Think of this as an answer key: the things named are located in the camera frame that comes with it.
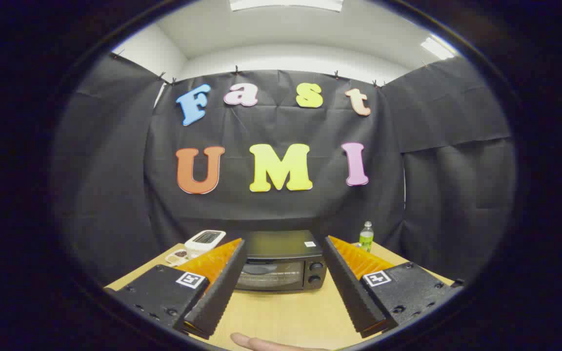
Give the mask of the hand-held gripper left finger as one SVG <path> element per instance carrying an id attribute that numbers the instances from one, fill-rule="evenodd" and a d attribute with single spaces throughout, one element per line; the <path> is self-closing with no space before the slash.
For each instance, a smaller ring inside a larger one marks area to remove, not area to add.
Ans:
<path id="1" fill-rule="evenodd" d="M 246 260 L 246 243 L 237 238 L 177 267 L 154 265 L 121 288 L 105 290 L 121 307 L 160 329 L 208 339 Z"/>

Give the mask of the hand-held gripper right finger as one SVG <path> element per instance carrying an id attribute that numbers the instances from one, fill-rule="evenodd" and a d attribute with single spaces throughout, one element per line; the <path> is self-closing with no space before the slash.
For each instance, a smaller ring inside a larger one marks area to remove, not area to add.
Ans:
<path id="1" fill-rule="evenodd" d="M 392 264 L 339 238 L 322 242 L 323 257 L 356 331 L 370 337 L 409 324 L 462 290 L 413 262 Z"/>

